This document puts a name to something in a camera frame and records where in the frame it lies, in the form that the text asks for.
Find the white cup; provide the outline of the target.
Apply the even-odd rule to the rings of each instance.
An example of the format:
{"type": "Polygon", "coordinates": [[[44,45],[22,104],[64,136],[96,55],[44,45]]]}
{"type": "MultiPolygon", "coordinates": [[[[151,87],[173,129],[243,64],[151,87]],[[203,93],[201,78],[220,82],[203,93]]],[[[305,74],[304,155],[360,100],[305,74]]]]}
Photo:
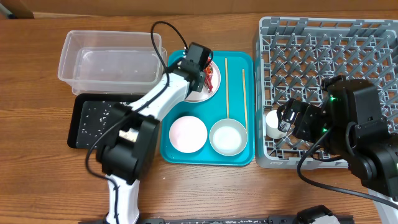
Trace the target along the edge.
{"type": "Polygon", "coordinates": [[[278,130],[278,122],[276,110],[272,110],[266,114],[266,134],[272,139],[280,139],[287,134],[278,130]]]}

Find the red snack wrapper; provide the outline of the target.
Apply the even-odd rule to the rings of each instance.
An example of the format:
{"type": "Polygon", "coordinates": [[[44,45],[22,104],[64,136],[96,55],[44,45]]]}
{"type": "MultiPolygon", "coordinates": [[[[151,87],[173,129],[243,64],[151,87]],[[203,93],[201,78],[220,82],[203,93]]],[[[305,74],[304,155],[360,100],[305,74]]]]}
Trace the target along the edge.
{"type": "Polygon", "coordinates": [[[204,69],[205,72],[205,86],[206,89],[208,90],[208,93],[212,92],[213,85],[212,85],[212,78],[213,78],[213,67],[212,67],[212,62],[208,60],[208,66],[204,69]]]}

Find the small white dish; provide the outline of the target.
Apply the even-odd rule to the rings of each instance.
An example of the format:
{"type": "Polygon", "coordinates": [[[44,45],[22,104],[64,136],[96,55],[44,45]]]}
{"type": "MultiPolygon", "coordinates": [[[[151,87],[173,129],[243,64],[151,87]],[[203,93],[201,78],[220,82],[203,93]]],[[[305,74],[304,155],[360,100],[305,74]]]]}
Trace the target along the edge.
{"type": "Polygon", "coordinates": [[[173,147],[182,153],[199,151],[206,143],[207,128],[199,118],[182,116],[170,127],[169,139],[173,147]]]}

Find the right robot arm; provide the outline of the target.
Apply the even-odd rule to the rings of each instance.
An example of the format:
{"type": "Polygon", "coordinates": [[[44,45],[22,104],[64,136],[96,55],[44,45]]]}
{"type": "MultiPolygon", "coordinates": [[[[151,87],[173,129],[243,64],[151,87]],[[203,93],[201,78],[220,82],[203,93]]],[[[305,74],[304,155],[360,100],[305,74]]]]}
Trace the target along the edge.
{"type": "Polygon", "coordinates": [[[388,131],[377,87],[368,80],[344,75],[324,78],[326,100],[314,106],[291,98],[277,109],[278,130],[312,144],[297,165],[298,176],[321,189],[370,199],[383,223],[397,223],[397,135],[388,131]],[[366,194],[310,180],[302,164],[317,150],[343,159],[368,189],[366,194]]]}

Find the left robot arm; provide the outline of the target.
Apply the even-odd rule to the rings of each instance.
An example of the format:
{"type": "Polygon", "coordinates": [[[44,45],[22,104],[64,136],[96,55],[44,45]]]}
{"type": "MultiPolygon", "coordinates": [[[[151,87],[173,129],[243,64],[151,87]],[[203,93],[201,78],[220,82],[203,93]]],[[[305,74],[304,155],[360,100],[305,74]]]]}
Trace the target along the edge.
{"type": "Polygon", "coordinates": [[[161,81],[141,99],[116,104],[106,131],[95,141],[99,177],[108,182],[109,212],[105,223],[136,223],[139,182],[151,166],[159,124],[178,103],[200,92],[211,59],[179,58],[166,68],[161,81]]]}

